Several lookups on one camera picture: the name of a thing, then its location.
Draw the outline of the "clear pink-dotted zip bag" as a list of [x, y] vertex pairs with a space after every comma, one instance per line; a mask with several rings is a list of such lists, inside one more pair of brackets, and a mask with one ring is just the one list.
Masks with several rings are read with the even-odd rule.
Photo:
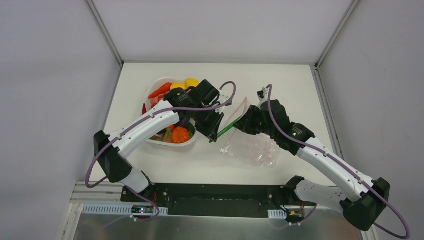
[[[231, 107], [230, 109], [233, 112], [224, 122], [223, 128], [235, 119], [241, 118], [247, 112], [249, 106], [250, 102], [245, 97], [235, 107]], [[224, 158], [236, 162], [240, 166], [272, 168], [277, 165], [281, 154], [280, 149], [269, 136], [262, 133], [249, 135], [235, 127], [218, 138], [218, 142], [221, 144], [220, 153]]]

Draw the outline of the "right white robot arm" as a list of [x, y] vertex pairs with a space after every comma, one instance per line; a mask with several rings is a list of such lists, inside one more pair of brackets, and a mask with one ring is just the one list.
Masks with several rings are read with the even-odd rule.
[[251, 105], [234, 127], [249, 135], [269, 136], [283, 150], [311, 164], [334, 186], [324, 186], [294, 176], [284, 187], [284, 200], [316, 203], [341, 213], [355, 228], [368, 231], [386, 208], [376, 195], [388, 201], [390, 184], [382, 177], [373, 179], [336, 157], [315, 134], [300, 123], [291, 122], [278, 100]]

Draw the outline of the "red cherry bunch green stem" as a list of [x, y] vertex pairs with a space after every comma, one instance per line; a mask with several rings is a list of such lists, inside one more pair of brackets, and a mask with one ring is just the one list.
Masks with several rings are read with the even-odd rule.
[[234, 125], [238, 122], [240, 118], [236, 118], [234, 121], [232, 121], [230, 124], [228, 124], [226, 127], [224, 127], [218, 134], [217, 134], [217, 138], [219, 139], [220, 137], [222, 137], [226, 132], [228, 132], [229, 130], [231, 130]]

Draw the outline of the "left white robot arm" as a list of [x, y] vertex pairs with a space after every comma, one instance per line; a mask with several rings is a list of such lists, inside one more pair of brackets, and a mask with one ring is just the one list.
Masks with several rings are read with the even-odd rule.
[[232, 104], [233, 98], [233, 94], [224, 95], [221, 88], [215, 88], [206, 79], [196, 87], [172, 89], [127, 126], [111, 133], [97, 132], [93, 137], [94, 161], [109, 182], [123, 184], [133, 190], [140, 202], [147, 202], [153, 189], [148, 177], [128, 161], [132, 152], [167, 127], [180, 127], [183, 121], [192, 124], [187, 130], [189, 138], [203, 135], [216, 142], [223, 110]]

